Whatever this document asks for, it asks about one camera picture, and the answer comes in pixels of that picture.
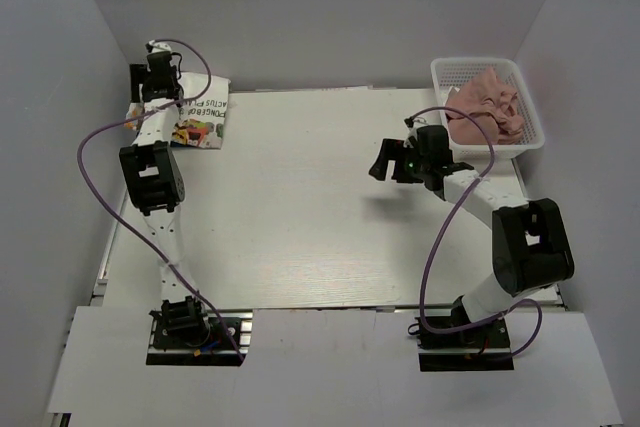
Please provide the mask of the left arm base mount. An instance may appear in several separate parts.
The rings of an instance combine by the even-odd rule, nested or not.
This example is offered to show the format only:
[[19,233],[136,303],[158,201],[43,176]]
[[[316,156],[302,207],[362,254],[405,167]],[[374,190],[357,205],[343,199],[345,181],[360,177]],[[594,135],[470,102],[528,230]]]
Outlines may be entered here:
[[190,339],[170,333],[159,314],[154,315],[148,342],[147,366],[240,367],[238,356],[219,319],[210,314],[208,325]]

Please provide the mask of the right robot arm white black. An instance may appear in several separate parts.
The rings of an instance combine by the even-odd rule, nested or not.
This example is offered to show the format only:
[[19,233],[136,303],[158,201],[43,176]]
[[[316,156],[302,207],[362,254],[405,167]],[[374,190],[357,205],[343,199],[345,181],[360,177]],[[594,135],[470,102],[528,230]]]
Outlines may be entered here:
[[575,273],[557,203],[549,198],[528,200],[506,193],[487,180],[484,172],[455,161],[443,126],[412,129],[405,140],[383,139],[369,174],[378,181],[421,184],[451,203],[451,211],[428,254],[424,280],[429,278],[447,228],[460,210],[491,230],[492,271],[454,302],[450,325],[432,326],[426,310],[419,310],[419,322],[431,334],[453,335],[463,345],[475,345],[486,336],[488,324],[523,304],[533,293],[568,280]]

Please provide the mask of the pink t-shirt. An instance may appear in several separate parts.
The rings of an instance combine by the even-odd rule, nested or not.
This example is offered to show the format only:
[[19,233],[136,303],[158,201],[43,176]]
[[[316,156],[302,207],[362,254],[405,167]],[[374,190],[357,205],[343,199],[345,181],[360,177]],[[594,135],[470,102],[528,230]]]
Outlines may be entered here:
[[446,107],[473,118],[493,145],[518,143],[524,135],[524,118],[518,113],[517,89],[503,82],[493,67],[487,67],[456,92]]

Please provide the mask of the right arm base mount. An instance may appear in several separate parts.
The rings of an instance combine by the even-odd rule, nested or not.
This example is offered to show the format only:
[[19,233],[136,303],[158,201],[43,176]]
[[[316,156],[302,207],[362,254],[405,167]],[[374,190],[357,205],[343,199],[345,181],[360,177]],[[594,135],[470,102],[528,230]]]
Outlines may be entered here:
[[417,341],[421,372],[489,372],[514,369],[504,320],[459,333],[434,334],[418,320],[407,333]]

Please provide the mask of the white printed t-shirt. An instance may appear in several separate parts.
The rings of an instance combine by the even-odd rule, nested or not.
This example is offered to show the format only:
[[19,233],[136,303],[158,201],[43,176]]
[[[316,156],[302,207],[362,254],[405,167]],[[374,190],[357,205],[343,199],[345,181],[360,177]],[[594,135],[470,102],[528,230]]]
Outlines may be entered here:
[[[179,83],[185,97],[191,97],[206,86],[207,75],[183,73]],[[224,138],[224,124],[229,102],[230,80],[212,76],[211,85],[196,101],[178,107],[179,117],[172,134],[172,142],[201,149],[220,149]],[[142,103],[130,103],[126,119],[143,113]]]

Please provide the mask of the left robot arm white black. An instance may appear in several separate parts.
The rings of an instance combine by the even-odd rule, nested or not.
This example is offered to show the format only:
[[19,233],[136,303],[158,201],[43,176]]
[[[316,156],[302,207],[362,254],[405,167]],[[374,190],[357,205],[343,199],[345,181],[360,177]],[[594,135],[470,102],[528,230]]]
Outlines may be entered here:
[[152,244],[163,256],[159,261],[161,307],[151,313],[162,339],[189,347],[205,343],[211,321],[194,294],[180,227],[180,204],[185,186],[171,140],[179,120],[183,89],[179,84],[177,56],[166,43],[146,46],[147,62],[130,66],[132,102],[146,118],[139,123],[136,139],[120,150],[119,159],[128,194],[142,214]]

